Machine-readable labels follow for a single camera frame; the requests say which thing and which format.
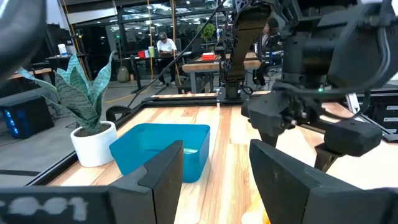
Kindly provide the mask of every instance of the computer tower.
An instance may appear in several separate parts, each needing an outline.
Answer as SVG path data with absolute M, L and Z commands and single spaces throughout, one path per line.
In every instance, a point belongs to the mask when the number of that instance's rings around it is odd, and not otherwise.
M 27 139 L 54 127 L 49 108 L 43 96 L 0 103 L 0 113 L 14 138 Z

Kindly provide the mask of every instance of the snake plant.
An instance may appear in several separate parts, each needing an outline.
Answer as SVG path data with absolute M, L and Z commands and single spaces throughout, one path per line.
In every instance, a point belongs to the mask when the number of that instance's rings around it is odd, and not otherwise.
M 99 71 L 92 85 L 86 79 L 76 55 L 72 55 L 70 58 L 67 71 L 58 68 L 54 72 L 55 86 L 35 78 L 23 68 L 20 68 L 18 72 L 23 77 L 35 81 L 42 88 L 57 95 L 60 104 L 48 98 L 47 100 L 59 108 L 65 108 L 89 135 L 95 135 L 100 132 L 102 105 L 111 78 L 113 55 L 114 51 L 109 56 L 108 64 Z

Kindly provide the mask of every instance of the floor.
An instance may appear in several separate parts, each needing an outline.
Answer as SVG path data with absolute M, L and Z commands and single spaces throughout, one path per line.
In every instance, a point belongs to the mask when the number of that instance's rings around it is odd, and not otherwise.
M 105 94 L 105 102 L 128 96 L 131 91 L 137 89 L 136 83 L 112 82 Z M 152 96 L 159 91 L 152 86 L 145 93 L 140 94 L 132 106 L 138 105 L 144 98 Z M 167 87 L 161 94 L 177 94 L 176 88 Z M 106 110 L 113 105 L 127 105 L 132 97 L 126 97 L 118 101 L 105 103 L 103 106 L 102 120 L 105 120 Z M 26 170 L 42 172 L 52 164 L 73 151 L 70 133 L 74 126 L 74 119 L 68 115 L 56 119 L 55 127 L 36 134 L 29 139 L 20 140 L 12 138 L 6 131 L 4 122 L 0 121 L 0 171 L 1 170 Z M 23 186 L 34 177 L 24 175 L 0 174 L 0 187 Z

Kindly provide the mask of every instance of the wooden tabletop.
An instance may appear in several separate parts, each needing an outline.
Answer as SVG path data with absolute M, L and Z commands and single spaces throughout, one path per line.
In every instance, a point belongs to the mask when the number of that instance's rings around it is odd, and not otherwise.
M 185 96 L 212 95 L 196 94 Z M 161 97 L 178 97 L 165 95 Z M 341 116 L 351 113 L 336 103 L 324 107 Z M 200 180 L 183 184 L 175 218 L 176 223 L 241 223 L 243 213 L 259 198 L 248 156 L 251 139 L 258 131 L 241 116 L 240 106 L 201 106 L 146 108 L 118 130 L 123 135 L 140 123 L 207 124 L 210 126 L 209 160 Z M 311 166 L 317 144 L 323 135 L 297 127 L 279 136 L 277 148 Z M 337 159 L 328 173 L 362 189 L 398 187 L 398 147 L 382 142 L 362 157 Z M 107 185 L 122 175 L 115 162 L 86 168 L 78 162 L 50 185 Z
M 35 70 L 35 74 L 39 75 L 39 74 L 48 73 L 51 71 L 52 71 L 51 68 L 43 68 L 43 69 Z M 16 72 L 15 74 L 11 75 L 8 79 L 21 78 L 21 77 L 22 77 L 22 75 L 20 75 L 20 73 Z
M 254 52 L 248 52 L 246 54 L 246 58 L 256 58 L 256 54 Z M 202 59 L 201 57 L 196 59 L 197 62 L 201 62 Z M 244 61 L 244 66 L 245 68 L 250 68 L 250 69 L 257 69 L 260 67 L 261 62 L 258 60 L 247 60 Z M 182 70 L 184 72 L 196 72 L 196 71 L 212 71 L 212 70 L 218 70 L 219 65 L 218 63 L 214 62 L 209 62 L 209 63 L 189 63 L 185 64 L 182 66 Z

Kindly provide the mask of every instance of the red object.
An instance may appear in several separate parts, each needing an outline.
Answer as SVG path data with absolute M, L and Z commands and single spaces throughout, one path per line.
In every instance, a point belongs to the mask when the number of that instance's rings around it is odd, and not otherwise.
M 145 52 L 143 50 L 138 52 L 138 57 L 139 58 L 145 58 Z
M 201 55 L 202 60 L 214 60 L 214 54 L 204 53 Z

